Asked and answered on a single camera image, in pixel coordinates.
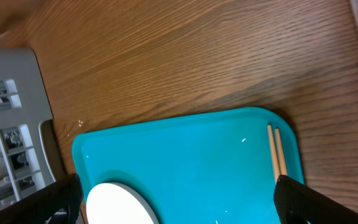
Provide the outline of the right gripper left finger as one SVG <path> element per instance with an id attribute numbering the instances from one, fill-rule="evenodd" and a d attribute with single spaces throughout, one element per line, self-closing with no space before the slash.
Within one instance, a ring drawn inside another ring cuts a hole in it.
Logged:
<path id="1" fill-rule="evenodd" d="M 70 174 L 0 210 L 0 224 L 75 224 L 82 201 L 80 178 L 78 174 Z"/>

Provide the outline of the wooden chopstick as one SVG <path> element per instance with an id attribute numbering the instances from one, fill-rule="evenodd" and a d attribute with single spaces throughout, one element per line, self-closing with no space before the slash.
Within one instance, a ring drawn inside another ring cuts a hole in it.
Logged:
<path id="1" fill-rule="evenodd" d="M 276 141 L 276 147 L 277 147 L 277 156 L 278 156 L 278 163 L 279 163 L 279 167 L 280 167 L 280 173 L 281 173 L 281 175 L 288 175 L 281 134 L 280 134 L 280 130 L 278 128 L 275 129 L 275 141 Z"/>
<path id="2" fill-rule="evenodd" d="M 267 132 L 268 132 L 268 141 L 269 141 L 270 154 L 271 154 L 272 165 L 273 165 L 273 175 L 274 175 L 275 182 L 277 182 L 277 179 L 278 179 L 279 175 L 281 174 L 281 172 L 280 172 L 280 166 L 279 166 L 279 161 L 278 161 L 278 157 L 277 157 L 277 150 L 275 147 L 275 139 L 274 139 L 274 135 L 273 135 L 273 129 L 272 129 L 271 125 L 267 126 Z"/>

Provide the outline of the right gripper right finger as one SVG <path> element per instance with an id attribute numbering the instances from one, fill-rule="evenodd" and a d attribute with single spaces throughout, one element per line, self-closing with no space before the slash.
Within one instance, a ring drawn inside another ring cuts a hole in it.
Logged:
<path id="1" fill-rule="evenodd" d="M 273 202 L 284 224 L 358 224 L 358 213 L 287 175 L 278 176 Z"/>

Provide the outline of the teal serving tray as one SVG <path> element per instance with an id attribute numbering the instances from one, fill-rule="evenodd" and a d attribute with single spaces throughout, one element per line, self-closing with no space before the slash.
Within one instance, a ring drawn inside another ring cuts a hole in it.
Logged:
<path id="1" fill-rule="evenodd" d="M 302 182 L 295 133 L 259 107 L 80 134 L 72 158 L 85 194 L 126 184 L 162 223 L 278 223 L 268 127 L 280 131 L 288 175 Z"/>

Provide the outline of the large white plate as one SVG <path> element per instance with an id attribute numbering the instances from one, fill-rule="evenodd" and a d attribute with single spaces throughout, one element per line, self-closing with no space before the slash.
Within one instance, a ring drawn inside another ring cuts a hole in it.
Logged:
<path id="1" fill-rule="evenodd" d="M 94 186 L 86 199 L 89 224 L 158 224 L 148 202 L 131 187 L 118 183 Z"/>

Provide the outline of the grey dishwasher rack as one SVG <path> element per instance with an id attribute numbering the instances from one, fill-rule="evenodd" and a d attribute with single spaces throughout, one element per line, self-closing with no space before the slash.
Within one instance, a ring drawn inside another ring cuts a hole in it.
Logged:
<path id="1" fill-rule="evenodd" d="M 37 58 L 0 49 L 0 211 L 65 178 Z"/>

